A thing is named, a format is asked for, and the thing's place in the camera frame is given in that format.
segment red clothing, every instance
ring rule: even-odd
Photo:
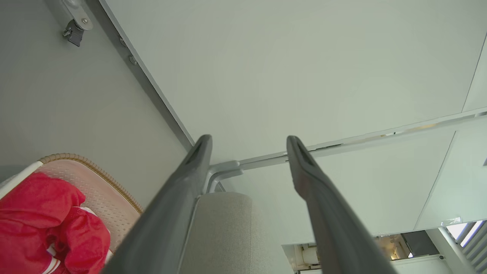
[[[0,274],[97,274],[110,234],[70,183],[34,173],[0,200]],[[54,244],[56,255],[46,250]]]

